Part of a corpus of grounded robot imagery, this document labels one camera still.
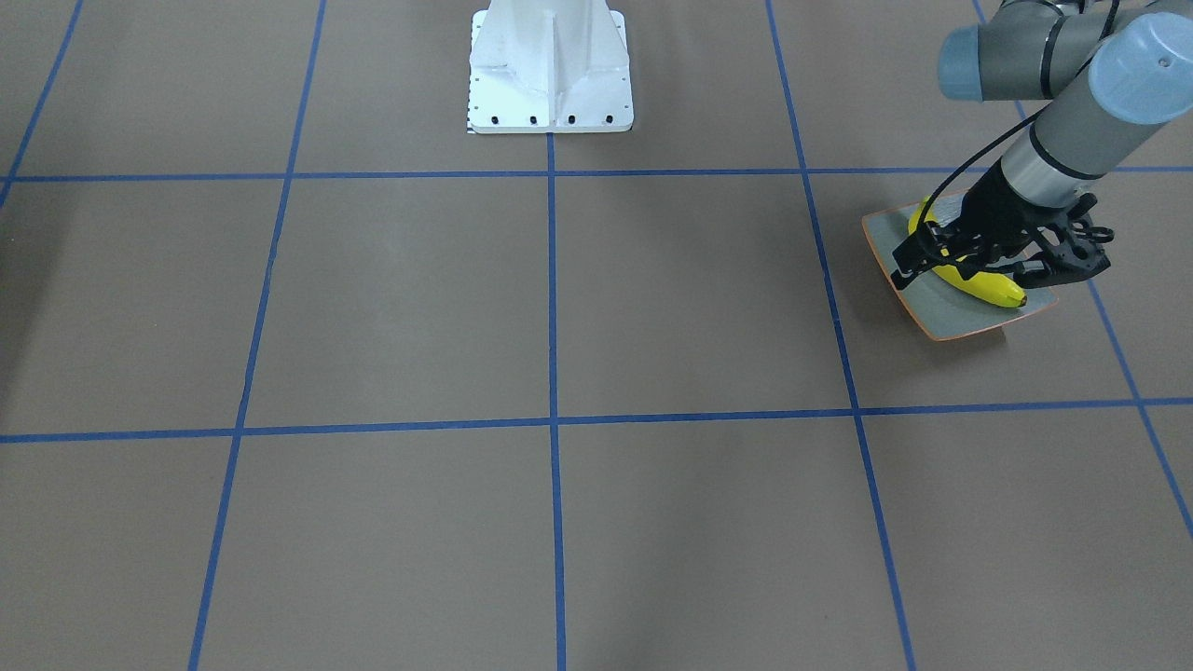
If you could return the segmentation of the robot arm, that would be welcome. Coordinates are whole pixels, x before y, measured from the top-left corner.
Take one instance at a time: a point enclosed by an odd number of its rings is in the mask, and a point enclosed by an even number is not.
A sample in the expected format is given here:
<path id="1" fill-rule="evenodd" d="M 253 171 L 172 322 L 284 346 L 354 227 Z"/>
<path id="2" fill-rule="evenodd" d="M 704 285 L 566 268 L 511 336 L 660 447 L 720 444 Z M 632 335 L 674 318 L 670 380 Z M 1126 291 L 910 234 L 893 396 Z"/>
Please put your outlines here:
<path id="1" fill-rule="evenodd" d="M 958 216 L 922 210 L 895 247 L 892 285 L 954 267 L 1025 289 L 1081 283 L 1109 267 L 1115 234 L 1092 224 L 1092 186 L 1189 112 L 1188 1 L 1092 12 L 1090 1 L 1005 1 L 942 42 L 939 90 L 954 101 L 1041 101 Z"/>

